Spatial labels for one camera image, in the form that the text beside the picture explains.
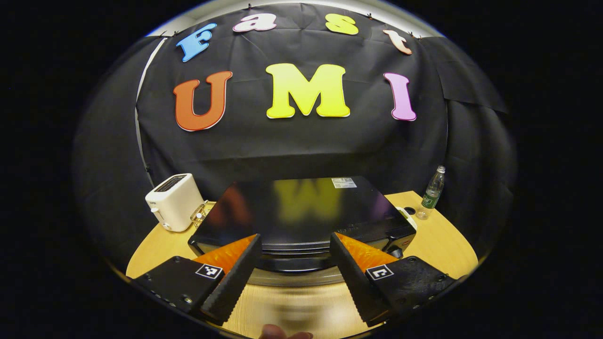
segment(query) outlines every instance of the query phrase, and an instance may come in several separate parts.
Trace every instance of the label sticker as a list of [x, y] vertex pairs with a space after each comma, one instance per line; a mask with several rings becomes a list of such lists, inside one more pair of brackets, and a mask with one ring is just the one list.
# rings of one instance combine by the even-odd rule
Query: label sticker
[[222, 268], [220, 267], [203, 264], [195, 273], [200, 276], [216, 279], [220, 272], [222, 272]]
[[367, 272], [371, 278], [373, 278], [373, 280], [379, 280], [394, 275], [394, 273], [386, 265], [368, 268]]
[[331, 178], [335, 188], [356, 188], [356, 184], [352, 178]]
[[425, 208], [434, 208], [435, 204], [438, 202], [439, 198], [440, 198], [439, 196], [432, 197], [431, 195], [425, 193], [425, 195], [423, 196], [423, 201], [421, 201], [421, 204]]

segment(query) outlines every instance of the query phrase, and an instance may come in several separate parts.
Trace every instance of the red letter u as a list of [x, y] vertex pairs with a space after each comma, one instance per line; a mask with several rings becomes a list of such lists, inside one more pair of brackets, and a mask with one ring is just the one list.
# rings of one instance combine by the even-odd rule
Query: red letter u
[[183, 130], [199, 131], [214, 126], [222, 119], [226, 109], [226, 81], [232, 72], [214, 73], [206, 81], [212, 85], [211, 105], [207, 113], [196, 115], [193, 110], [193, 97], [199, 80], [189, 80], [174, 88], [176, 94], [176, 122]]

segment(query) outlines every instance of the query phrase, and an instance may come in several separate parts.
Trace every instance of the plastic water bottle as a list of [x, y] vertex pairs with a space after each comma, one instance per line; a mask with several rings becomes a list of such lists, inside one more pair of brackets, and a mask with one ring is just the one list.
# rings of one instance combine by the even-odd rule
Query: plastic water bottle
[[417, 211], [417, 218], [425, 220], [429, 218], [429, 215], [433, 212], [435, 204], [438, 202], [438, 199], [440, 199], [440, 194], [444, 188], [444, 172], [446, 172], [446, 168], [444, 166], [438, 166], [437, 172], [434, 174], [433, 178], [431, 178], [427, 190], [425, 190], [423, 201], [421, 201], [421, 206], [419, 206]]

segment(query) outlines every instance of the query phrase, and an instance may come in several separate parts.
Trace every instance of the wall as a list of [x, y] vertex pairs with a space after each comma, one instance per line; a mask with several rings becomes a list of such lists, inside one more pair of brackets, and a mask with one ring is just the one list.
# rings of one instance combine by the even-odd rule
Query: wall
[[[268, 4], [299, 3], [299, 0], [213, 0], [183, 13], [179, 18], [154, 30], [151, 35], [173, 35], [174, 31], [184, 30], [190, 26], [204, 22], [213, 17], [252, 6]], [[344, 8], [360, 14], [371, 13], [372, 17], [406, 32], [412, 32], [419, 37], [442, 36], [435, 28], [416, 18], [399, 7], [379, 0], [308, 0], [305, 4], [318, 4]]]

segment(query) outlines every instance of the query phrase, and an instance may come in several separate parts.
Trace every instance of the blue letter f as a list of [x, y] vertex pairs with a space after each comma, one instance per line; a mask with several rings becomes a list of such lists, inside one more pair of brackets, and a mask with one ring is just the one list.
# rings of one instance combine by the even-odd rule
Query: blue letter f
[[187, 62], [209, 46], [207, 42], [200, 42], [201, 40], [208, 41], [212, 37], [212, 33], [209, 30], [216, 26], [216, 24], [209, 24], [176, 44], [176, 46], [182, 47], [182, 50], [185, 52], [185, 57], [182, 58], [182, 62]]

